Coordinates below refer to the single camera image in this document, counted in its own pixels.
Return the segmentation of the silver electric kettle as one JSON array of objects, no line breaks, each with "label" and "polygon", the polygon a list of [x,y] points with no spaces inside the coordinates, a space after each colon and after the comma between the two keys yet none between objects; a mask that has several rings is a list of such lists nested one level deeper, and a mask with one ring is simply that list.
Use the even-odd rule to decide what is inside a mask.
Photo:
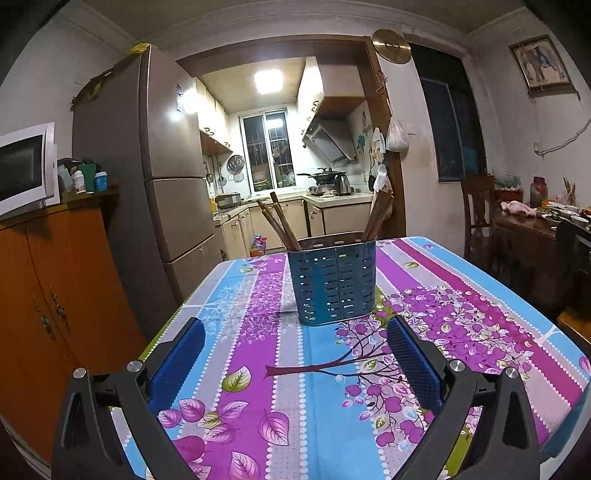
[{"label": "silver electric kettle", "polygon": [[339,173],[335,176],[335,194],[339,196],[348,196],[353,194],[353,188],[349,183],[349,178],[345,173]]}]

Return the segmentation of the blue lidded jar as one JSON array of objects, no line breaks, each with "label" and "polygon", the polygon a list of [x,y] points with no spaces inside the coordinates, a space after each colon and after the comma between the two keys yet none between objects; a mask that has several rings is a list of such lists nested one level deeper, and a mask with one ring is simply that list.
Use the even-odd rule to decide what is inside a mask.
[{"label": "blue lidded jar", "polygon": [[108,178],[105,171],[100,171],[95,174],[94,186],[96,192],[105,192],[108,190]]}]

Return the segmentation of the brown refrigerator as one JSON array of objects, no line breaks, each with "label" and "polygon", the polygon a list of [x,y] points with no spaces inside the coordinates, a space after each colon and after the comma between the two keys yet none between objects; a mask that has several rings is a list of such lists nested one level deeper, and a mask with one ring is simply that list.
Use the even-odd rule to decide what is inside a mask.
[{"label": "brown refrigerator", "polygon": [[108,240],[131,310],[152,338],[221,263],[193,79],[146,45],[72,101],[72,154],[106,171],[119,200]]}]

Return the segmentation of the dark wooden dining table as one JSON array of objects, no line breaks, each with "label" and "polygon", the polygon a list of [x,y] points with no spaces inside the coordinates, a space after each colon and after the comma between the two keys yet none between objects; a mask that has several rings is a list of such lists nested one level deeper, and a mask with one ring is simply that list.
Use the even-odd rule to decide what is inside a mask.
[{"label": "dark wooden dining table", "polygon": [[590,231],[568,220],[553,229],[539,217],[493,217],[499,252],[508,261],[510,288],[551,320],[570,309],[590,319]]}]

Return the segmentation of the framed wall picture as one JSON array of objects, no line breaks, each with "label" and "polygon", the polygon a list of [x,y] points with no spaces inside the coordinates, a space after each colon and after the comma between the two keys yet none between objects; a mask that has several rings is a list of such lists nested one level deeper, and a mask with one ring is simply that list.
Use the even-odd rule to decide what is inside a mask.
[{"label": "framed wall picture", "polygon": [[520,68],[530,97],[576,92],[565,64],[549,35],[518,42],[509,49]]}]

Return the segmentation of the brown chopstick in holder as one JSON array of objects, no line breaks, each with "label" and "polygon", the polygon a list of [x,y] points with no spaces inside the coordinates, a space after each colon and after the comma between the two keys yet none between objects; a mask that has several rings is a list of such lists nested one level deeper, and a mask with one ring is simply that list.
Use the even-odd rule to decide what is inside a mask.
[{"label": "brown chopstick in holder", "polygon": [[362,242],[367,242],[372,238],[372,231],[374,230],[377,221],[381,218],[383,210],[388,206],[389,199],[390,194],[384,190],[380,190],[375,195],[375,202],[373,204],[372,210],[370,211],[370,218],[365,230],[363,230],[361,239]]},{"label": "brown chopstick in holder", "polygon": [[377,224],[374,227],[374,230],[372,231],[372,238],[369,241],[374,240],[377,237],[377,234],[379,233],[383,222],[385,221],[388,213],[392,210],[392,205],[394,203],[394,196],[392,193],[388,192],[390,194],[390,199],[388,201],[388,206],[383,210],[381,218],[377,221]]},{"label": "brown chopstick in holder", "polygon": [[276,192],[271,191],[270,198],[273,200],[273,209],[276,211],[277,218],[280,219],[280,225],[283,227],[283,231],[286,233],[287,239],[290,242],[288,248],[293,251],[301,251],[301,245],[298,243],[293,229],[290,228],[290,223],[288,223],[287,216],[284,214],[283,208],[280,206],[280,200],[277,197]]},{"label": "brown chopstick in holder", "polygon": [[256,201],[257,205],[259,205],[259,209],[263,213],[263,217],[266,218],[266,221],[269,222],[270,226],[276,232],[277,236],[280,237],[280,240],[283,242],[284,247],[287,248],[288,251],[293,251],[288,248],[290,246],[290,242],[287,239],[286,233],[283,231],[283,227],[280,225],[280,219],[277,218],[276,211],[273,208],[269,208],[263,203],[262,200]]}]

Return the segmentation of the wooden chair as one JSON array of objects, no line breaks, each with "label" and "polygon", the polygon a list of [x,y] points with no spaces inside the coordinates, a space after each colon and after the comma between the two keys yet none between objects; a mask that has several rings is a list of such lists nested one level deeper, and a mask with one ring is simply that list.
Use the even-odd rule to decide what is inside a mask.
[{"label": "wooden chair", "polygon": [[493,263],[493,175],[465,175],[461,179],[464,204],[464,259],[489,271]]}]

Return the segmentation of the white medicine bottle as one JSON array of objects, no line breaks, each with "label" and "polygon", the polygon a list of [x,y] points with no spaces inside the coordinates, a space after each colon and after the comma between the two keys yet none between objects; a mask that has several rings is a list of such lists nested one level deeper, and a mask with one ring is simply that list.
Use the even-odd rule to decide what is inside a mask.
[{"label": "white medicine bottle", "polygon": [[82,171],[76,170],[72,175],[72,180],[76,194],[82,194],[86,192],[85,178]]}]

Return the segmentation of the black wok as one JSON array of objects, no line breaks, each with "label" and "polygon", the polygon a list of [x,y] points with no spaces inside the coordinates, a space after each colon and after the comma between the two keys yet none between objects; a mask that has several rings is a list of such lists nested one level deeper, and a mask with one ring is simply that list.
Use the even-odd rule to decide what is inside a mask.
[{"label": "black wok", "polygon": [[314,179],[318,185],[334,184],[335,179],[342,175],[345,175],[345,172],[335,171],[331,168],[322,169],[320,172],[315,173],[297,173],[297,176],[305,176]]}]

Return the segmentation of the floral striped tablecloth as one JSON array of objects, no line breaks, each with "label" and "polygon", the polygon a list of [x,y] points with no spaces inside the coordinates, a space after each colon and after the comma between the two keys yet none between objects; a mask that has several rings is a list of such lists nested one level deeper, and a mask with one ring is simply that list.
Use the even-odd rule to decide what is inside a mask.
[{"label": "floral striped tablecloth", "polygon": [[394,358],[403,317],[470,369],[516,369],[542,453],[560,454],[584,416],[588,357],[509,288],[425,237],[376,248],[370,315],[322,326],[297,317],[283,253],[218,264],[157,334],[191,318],[204,347],[180,358],[178,390],[151,411],[199,479],[390,479],[431,426]]}]

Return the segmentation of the range hood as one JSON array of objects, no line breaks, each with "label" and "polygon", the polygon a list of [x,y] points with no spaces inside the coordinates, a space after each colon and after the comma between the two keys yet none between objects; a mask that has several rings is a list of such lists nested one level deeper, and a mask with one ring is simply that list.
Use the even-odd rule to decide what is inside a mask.
[{"label": "range hood", "polygon": [[356,162],[356,149],[346,120],[312,121],[304,133],[304,144],[330,164]]}]

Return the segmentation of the blue perforated utensil holder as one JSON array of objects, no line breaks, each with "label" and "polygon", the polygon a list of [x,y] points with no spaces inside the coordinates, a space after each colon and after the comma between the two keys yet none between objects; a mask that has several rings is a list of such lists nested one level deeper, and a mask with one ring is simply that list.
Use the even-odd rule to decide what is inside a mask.
[{"label": "blue perforated utensil holder", "polygon": [[376,242],[361,232],[301,240],[287,253],[298,320],[321,326],[367,316],[376,296]]}]

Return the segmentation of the pink cloth on table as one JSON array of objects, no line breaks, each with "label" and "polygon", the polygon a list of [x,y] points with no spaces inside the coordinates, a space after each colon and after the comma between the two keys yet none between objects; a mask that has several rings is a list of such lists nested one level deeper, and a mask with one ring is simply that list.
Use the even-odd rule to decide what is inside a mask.
[{"label": "pink cloth on table", "polygon": [[502,201],[501,209],[504,212],[515,216],[523,216],[530,218],[535,218],[537,216],[537,212],[534,208],[531,208],[530,206],[525,205],[517,200],[512,200],[509,202]]}]

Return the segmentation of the orange oil bottle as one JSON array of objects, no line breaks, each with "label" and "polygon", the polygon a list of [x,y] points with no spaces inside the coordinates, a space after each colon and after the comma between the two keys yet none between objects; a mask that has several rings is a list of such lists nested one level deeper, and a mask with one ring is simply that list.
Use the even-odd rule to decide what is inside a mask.
[{"label": "orange oil bottle", "polygon": [[249,254],[252,257],[259,257],[266,255],[266,237],[256,234],[253,237],[252,245],[250,246]]}]

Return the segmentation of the white microwave oven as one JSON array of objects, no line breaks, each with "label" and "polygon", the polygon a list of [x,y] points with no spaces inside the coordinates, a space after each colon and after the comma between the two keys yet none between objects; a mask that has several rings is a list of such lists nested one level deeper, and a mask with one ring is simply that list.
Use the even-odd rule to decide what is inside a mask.
[{"label": "white microwave oven", "polygon": [[54,136],[53,122],[1,136],[2,216],[60,203]]}]

